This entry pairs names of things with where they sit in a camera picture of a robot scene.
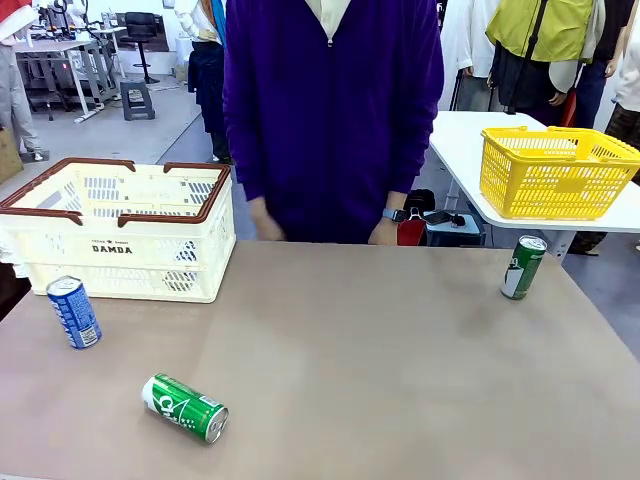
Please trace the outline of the blue drink can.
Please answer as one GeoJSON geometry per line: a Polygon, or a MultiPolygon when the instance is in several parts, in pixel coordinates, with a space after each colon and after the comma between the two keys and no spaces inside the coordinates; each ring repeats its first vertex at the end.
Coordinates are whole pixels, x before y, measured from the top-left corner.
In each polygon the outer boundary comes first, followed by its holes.
{"type": "Polygon", "coordinates": [[[101,339],[100,326],[80,279],[62,276],[46,287],[46,294],[72,348],[86,349],[101,339]]]}

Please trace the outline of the green white soda can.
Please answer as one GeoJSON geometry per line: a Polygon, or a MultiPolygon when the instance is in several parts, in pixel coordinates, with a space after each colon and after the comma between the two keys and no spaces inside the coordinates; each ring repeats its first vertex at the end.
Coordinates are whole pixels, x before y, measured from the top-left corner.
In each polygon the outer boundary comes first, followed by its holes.
{"type": "Polygon", "coordinates": [[[146,381],[141,399],[149,410],[209,444],[220,438],[229,418],[223,403],[164,373],[146,381]]]}
{"type": "Polygon", "coordinates": [[[546,250],[546,242],[539,237],[523,235],[519,238],[501,286],[505,297],[520,300],[527,295],[546,250]]]}

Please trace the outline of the grey step stool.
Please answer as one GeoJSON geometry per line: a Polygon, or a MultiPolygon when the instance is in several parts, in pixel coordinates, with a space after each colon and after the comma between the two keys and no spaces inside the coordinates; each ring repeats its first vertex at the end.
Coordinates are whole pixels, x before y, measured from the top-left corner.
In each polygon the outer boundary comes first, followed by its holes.
{"type": "Polygon", "coordinates": [[[148,120],[156,118],[156,112],[144,80],[121,81],[120,93],[123,116],[126,121],[133,121],[145,116],[148,120]]]}

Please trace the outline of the dark blue storage bin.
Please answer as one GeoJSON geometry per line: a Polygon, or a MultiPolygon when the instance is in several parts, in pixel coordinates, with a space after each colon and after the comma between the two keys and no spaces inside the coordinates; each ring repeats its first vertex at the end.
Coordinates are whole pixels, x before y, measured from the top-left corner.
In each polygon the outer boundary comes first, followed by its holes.
{"type": "Polygon", "coordinates": [[[471,212],[439,210],[426,212],[420,239],[429,247],[481,247],[486,232],[480,217],[471,212]]]}

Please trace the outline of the black office chair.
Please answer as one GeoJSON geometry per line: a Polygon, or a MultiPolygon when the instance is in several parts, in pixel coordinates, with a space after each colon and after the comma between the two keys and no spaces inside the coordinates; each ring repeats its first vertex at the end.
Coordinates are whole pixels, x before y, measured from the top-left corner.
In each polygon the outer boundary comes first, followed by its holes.
{"type": "Polygon", "coordinates": [[[157,37],[156,19],[153,13],[144,12],[126,12],[124,15],[126,34],[120,38],[122,43],[136,44],[141,63],[137,67],[141,67],[144,71],[144,82],[156,84],[158,80],[149,75],[149,64],[146,62],[144,44],[157,37]]]}

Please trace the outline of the grey work desk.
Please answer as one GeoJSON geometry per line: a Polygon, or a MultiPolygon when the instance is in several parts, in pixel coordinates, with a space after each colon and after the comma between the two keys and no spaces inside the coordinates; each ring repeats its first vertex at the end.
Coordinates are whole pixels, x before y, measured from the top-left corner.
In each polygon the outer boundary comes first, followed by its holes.
{"type": "Polygon", "coordinates": [[[36,40],[15,46],[30,102],[66,111],[79,106],[74,119],[83,123],[116,99],[119,90],[108,47],[97,40],[36,40]]]}

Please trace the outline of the person's right forearm purple sleeve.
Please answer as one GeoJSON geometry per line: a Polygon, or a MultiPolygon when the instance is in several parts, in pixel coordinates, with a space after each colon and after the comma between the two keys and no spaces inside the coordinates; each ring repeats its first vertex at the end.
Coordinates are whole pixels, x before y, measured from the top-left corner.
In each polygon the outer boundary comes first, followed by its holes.
{"type": "Polygon", "coordinates": [[[227,136],[236,162],[237,178],[243,186],[246,200],[263,197],[266,189],[266,154],[258,125],[251,117],[229,114],[227,136]]]}

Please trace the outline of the brown cardboard piece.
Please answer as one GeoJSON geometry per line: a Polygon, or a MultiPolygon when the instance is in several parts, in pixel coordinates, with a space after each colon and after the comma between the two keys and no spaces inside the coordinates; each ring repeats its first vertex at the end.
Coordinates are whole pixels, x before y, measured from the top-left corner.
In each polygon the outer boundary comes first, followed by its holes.
{"type": "Polygon", "coordinates": [[[16,148],[13,134],[0,127],[0,184],[24,170],[23,161],[16,148]]]}

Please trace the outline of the mannequin in red white outfit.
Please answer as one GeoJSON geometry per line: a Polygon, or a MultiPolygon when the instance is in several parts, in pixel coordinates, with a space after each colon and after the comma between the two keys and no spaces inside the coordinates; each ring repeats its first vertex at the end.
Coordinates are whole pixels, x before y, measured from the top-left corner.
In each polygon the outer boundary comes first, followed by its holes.
{"type": "Polygon", "coordinates": [[[46,151],[33,125],[15,46],[37,19],[32,0],[0,0],[0,126],[13,134],[18,152],[24,147],[36,162],[46,151]]]}

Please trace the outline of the mannequin in white shirt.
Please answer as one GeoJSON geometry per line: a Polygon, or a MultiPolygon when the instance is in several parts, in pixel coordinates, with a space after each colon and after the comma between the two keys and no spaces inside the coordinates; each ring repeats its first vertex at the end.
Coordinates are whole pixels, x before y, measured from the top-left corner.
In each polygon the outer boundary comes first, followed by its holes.
{"type": "Polygon", "coordinates": [[[441,44],[445,84],[440,110],[500,111],[497,90],[488,86],[494,45],[486,29],[500,0],[447,0],[441,44]]]}

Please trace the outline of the person in purple sweater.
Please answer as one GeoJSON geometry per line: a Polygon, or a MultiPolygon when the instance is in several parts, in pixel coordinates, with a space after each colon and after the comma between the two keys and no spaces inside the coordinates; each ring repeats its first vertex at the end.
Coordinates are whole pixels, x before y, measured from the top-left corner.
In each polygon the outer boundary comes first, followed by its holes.
{"type": "Polygon", "coordinates": [[[394,127],[444,86],[436,0],[227,0],[224,116],[251,117],[290,242],[368,244],[394,127]]]}

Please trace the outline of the person's left hand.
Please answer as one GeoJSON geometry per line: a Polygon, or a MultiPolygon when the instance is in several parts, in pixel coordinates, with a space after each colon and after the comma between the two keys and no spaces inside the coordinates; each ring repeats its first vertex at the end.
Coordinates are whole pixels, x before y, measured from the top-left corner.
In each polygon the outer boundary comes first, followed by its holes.
{"type": "Polygon", "coordinates": [[[389,218],[381,218],[369,236],[368,243],[370,245],[397,246],[399,226],[399,223],[389,218]]]}

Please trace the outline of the white side table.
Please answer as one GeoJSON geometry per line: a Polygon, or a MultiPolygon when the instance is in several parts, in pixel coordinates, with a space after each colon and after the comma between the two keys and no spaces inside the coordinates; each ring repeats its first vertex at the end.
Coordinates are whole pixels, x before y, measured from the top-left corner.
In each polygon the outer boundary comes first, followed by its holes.
{"type": "Polygon", "coordinates": [[[640,235],[640,187],[630,183],[603,217],[588,221],[512,220],[498,214],[480,191],[483,139],[488,127],[545,126],[522,113],[441,111],[430,138],[430,147],[452,176],[445,207],[454,209],[464,194],[489,224],[506,229],[539,230],[548,241],[548,252],[562,261],[578,231],[606,231],[640,235]]]}

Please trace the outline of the yellow plastic shopping basket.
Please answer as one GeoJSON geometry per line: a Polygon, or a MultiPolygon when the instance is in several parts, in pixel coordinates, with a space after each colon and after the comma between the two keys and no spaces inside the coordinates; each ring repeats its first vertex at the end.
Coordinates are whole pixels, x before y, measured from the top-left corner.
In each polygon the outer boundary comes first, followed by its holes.
{"type": "Polygon", "coordinates": [[[480,191],[507,219],[602,217],[635,173],[640,151],[592,129],[486,128],[480,191]]]}

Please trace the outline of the person's left forearm purple sleeve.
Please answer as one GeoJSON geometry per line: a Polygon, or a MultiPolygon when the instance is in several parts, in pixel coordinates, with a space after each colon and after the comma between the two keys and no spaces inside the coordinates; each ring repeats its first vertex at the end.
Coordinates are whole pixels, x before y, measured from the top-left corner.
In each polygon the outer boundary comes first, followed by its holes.
{"type": "Polygon", "coordinates": [[[391,171],[386,207],[399,210],[424,164],[424,153],[433,131],[434,116],[402,115],[394,127],[391,144],[391,171]]]}

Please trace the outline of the mannequin in dark skirt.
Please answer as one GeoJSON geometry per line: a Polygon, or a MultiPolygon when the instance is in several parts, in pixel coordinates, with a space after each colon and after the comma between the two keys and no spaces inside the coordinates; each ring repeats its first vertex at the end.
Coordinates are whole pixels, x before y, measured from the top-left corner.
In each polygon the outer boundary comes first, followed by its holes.
{"type": "Polygon", "coordinates": [[[225,5],[226,0],[175,0],[174,12],[193,48],[187,72],[188,91],[195,94],[200,106],[214,157],[230,164],[223,115],[225,5]]]}

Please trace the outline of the mannequin in black top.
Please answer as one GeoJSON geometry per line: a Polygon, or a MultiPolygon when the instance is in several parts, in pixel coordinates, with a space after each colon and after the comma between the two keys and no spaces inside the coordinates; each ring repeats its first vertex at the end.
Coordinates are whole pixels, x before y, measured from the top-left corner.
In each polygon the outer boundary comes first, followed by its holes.
{"type": "Polygon", "coordinates": [[[581,72],[576,88],[575,123],[591,129],[607,80],[616,72],[629,37],[636,0],[605,0],[606,21],[593,59],[581,72]]]}

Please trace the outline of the white Damda shopping basket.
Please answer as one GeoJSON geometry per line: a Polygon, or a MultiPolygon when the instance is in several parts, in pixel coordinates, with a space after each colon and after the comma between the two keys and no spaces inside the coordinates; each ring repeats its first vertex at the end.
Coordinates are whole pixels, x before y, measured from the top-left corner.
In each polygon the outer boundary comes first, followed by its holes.
{"type": "Polygon", "coordinates": [[[82,226],[65,218],[0,214],[0,231],[35,293],[72,276],[92,297],[215,300],[236,242],[231,188],[202,224],[132,222],[120,228],[125,179],[132,173],[118,165],[68,165],[16,204],[80,211],[82,226]]]}

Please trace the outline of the mannequin in yellow green vest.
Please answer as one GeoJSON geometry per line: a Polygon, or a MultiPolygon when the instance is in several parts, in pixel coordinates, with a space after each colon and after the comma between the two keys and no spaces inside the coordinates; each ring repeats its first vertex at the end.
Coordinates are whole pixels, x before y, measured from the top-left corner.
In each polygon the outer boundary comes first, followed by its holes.
{"type": "Polygon", "coordinates": [[[509,113],[558,126],[578,67],[591,60],[606,23],[605,0],[500,0],[486,36],[488,78],[509,113]]]}

